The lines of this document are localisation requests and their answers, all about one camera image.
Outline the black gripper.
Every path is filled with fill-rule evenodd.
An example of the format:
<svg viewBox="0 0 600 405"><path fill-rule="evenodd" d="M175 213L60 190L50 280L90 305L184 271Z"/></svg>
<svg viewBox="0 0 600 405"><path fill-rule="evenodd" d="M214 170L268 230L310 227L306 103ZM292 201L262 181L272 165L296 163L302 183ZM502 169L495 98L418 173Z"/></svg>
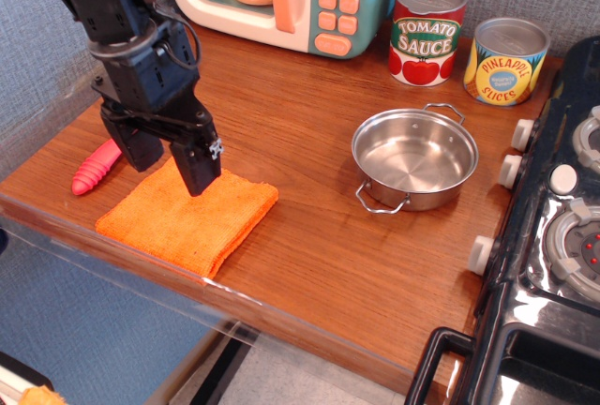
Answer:
<svg viewBox="0 0 600 405"><path fill-rule="evenodd" d="M200 41L179 20L154 19L141 35L113 44L89 41L108 79L101 117L129 164L144 172L172 156L190 196L201 195L221 175L222 141L209 111L196 98Z"/></svg>

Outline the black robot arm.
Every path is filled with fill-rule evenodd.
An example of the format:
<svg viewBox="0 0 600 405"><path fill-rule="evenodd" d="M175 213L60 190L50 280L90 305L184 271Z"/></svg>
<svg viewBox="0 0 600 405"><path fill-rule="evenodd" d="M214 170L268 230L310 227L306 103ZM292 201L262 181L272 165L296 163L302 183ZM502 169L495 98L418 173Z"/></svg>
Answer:
<svg viewBox="0 0 600 405"><path fill-rule="evenodd" d="M195 96L201 44L191 26L158 0L62 0L104 67L94 89L105 128L138 172L169 143L192 196L221 174L221 140Z"/></svg>

